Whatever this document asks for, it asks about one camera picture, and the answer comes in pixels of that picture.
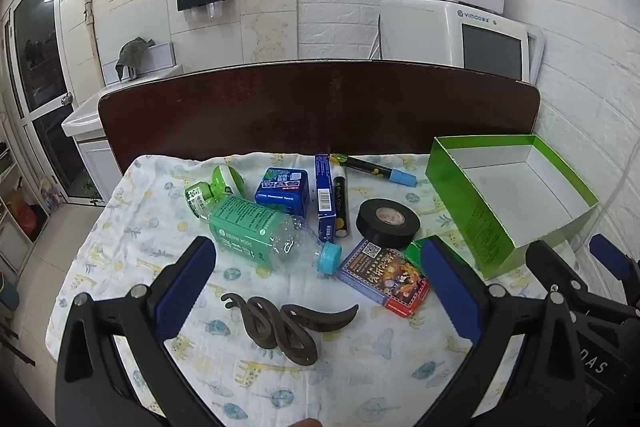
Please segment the colourful playing card box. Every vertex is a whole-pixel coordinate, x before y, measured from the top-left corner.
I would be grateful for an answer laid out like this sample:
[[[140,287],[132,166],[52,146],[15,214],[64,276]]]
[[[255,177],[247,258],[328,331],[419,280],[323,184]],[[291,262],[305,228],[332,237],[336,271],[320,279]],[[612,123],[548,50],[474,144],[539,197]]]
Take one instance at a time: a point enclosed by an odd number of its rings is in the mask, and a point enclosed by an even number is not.
[[[363,239],[338,267],[335,276],[379,306],[411,317],[430,284],[400,251]]]

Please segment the black electrical tape roll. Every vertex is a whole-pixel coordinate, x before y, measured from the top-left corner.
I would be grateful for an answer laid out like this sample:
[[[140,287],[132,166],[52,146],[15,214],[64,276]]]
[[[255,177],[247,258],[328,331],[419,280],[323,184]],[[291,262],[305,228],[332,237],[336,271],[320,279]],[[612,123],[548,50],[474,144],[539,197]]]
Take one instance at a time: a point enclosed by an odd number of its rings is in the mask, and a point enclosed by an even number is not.
[[[421,221],[400,202],[371,198],[360,205],[356,227],[362,237],[374,245],[402,251],[420,231]]]

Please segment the green cardboard box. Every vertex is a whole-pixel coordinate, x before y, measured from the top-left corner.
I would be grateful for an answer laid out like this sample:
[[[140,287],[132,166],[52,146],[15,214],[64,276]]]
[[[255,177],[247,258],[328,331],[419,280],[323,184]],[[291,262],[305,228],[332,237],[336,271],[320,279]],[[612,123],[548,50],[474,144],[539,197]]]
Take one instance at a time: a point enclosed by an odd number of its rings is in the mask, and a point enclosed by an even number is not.
[[[425,176],[488,279],[524,265],[531,243],[570,241],[599,205],[536,134],[440,136]]]

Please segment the grey rag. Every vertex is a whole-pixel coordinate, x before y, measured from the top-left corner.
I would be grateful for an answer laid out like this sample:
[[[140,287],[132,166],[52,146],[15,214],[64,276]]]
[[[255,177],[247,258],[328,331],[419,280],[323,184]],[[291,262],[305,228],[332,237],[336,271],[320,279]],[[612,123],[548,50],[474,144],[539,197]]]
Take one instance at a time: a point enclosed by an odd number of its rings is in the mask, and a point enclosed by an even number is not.
[[[115,70],[119,80],[124,78],[125,72],[128,72],[131,79],[136,79],[140,72],[145,52],[155,46],[153,39],[145,40],[137,37],[127,42],[119,51],[118,60],[115,64]]]

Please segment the white Vimoo appliance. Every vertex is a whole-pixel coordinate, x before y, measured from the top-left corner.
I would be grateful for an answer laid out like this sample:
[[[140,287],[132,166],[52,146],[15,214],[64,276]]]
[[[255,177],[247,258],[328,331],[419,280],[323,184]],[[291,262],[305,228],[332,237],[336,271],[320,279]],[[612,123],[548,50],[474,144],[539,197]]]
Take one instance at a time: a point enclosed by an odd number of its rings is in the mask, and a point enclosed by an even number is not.
[[[472,6],[381,2],[378,52],[383,60],[459,67],[534,84],[545,47],[540,30]]]

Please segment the white sink cabinet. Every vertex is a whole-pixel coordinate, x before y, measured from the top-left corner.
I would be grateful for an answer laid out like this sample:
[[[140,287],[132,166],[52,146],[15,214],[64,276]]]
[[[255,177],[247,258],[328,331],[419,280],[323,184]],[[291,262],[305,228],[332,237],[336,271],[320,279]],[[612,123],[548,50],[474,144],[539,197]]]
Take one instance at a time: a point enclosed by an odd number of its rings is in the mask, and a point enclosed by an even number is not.
[[[103,202],[108,202],[116,185],[122,179],[122,169],[118,167],[111,145],[108,144],[98,111],[99,101],[116,91],[134,87],[140,83],[179,76],[182,73],[183,67],[175,65],[157,72],[150,72],[137,80],[111,84],[87,98],[62,122],[65,135],[73,139]]]

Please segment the glass door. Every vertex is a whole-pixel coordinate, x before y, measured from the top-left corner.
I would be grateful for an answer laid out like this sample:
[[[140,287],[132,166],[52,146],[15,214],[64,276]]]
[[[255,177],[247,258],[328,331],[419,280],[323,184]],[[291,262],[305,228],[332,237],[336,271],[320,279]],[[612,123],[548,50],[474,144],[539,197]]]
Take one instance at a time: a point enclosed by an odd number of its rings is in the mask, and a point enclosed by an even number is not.
[[[61,0],[12,0],[4,31],[8,69],[26,152],[36,176],[63,202],[97,206],[100,193],[63,121],[77,107],[64,56]]]

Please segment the black pen blue cap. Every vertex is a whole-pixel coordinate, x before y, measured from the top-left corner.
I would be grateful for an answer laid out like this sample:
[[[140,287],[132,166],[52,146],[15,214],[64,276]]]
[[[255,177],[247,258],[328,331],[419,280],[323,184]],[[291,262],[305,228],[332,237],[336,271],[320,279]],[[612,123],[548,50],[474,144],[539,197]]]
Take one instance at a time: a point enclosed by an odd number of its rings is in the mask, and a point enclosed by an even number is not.
[[[343,168],[357,170],[359,172],[370,174],[370,176],[378,176],[392,183],[400,184],[408,187],[415,187],[418,179],[413,174],[398,169],[387,168],[374,162],[365,161],[352,156],[343,154],[330,154],[329,161],[334,165],[340,165]]]

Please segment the blue medicine carton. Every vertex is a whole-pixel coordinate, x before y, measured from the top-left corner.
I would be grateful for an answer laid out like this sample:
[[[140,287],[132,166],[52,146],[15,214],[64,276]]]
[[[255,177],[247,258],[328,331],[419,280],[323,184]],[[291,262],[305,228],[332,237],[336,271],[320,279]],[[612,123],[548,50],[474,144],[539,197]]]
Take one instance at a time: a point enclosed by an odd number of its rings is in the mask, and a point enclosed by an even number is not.
[[[333,242],[336,207],[328,155],[314,156],[314,179],[316,180],[318,236],[322,242]]]

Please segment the small green box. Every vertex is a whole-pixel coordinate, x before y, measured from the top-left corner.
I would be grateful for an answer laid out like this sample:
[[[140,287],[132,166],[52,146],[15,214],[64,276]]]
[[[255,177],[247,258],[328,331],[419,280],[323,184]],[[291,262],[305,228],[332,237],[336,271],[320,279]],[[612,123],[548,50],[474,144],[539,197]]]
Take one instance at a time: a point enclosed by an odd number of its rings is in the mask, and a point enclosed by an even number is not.
[[[413,239],[410,245],[402,253],[404,257],[419,271],[422,270],[421,265],[421,249],[425,242],[431,239],[430,236],[422,237],[422,239]]]

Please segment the storage shelf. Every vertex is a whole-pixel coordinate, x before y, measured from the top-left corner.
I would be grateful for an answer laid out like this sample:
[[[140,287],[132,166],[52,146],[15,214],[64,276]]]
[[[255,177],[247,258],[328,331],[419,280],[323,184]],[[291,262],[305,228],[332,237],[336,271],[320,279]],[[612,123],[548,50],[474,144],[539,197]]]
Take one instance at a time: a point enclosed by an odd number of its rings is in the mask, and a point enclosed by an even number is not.
[[[1,271],[16,285],[26,268],[50,211],[32,189],[9,124],[1,124]]]

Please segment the green mosquito repellent bottle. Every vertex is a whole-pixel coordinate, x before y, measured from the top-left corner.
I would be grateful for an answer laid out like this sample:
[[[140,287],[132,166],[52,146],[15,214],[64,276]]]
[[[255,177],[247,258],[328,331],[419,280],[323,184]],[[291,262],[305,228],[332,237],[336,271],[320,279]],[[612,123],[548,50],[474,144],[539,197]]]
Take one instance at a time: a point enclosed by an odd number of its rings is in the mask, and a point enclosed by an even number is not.
[[[244,196],[244,179],[227,165],[214,169],[209,182],[198,182],[184,190],[186,205],[195,217],[206,220],[214,207],[228,195]]]

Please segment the blue gum container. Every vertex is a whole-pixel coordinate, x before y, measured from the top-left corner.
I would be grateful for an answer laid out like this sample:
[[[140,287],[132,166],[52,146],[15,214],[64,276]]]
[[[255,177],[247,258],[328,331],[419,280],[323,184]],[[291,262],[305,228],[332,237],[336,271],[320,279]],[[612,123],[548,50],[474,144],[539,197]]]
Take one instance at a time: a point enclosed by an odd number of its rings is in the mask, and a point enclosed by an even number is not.
[[[305,218],[309,200],[307,171],[269,167],[256,188],[254,199],[256,204]]]

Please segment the dark brown wooden board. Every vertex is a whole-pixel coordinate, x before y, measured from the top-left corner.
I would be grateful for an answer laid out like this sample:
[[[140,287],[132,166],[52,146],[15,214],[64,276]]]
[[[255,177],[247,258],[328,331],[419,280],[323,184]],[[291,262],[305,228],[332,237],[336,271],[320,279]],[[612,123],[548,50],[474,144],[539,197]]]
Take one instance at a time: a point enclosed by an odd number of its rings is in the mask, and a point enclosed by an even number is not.
[[[426,154],[439,136],[529,134],[540,101],[529,83],[461,68],[296,61],[139,83],[98,109],[127,168],[146,154]]]

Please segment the plastic bottle green label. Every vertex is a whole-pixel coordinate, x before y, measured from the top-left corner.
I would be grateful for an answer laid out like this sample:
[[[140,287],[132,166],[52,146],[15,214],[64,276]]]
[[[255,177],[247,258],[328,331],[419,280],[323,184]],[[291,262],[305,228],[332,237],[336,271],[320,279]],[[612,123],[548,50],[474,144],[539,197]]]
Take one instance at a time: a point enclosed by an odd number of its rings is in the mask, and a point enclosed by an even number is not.
[[[332,277],[341,264],[342,247],[323,242],[297,216],[228,195],[208,217],[216,244],[272,271]]]

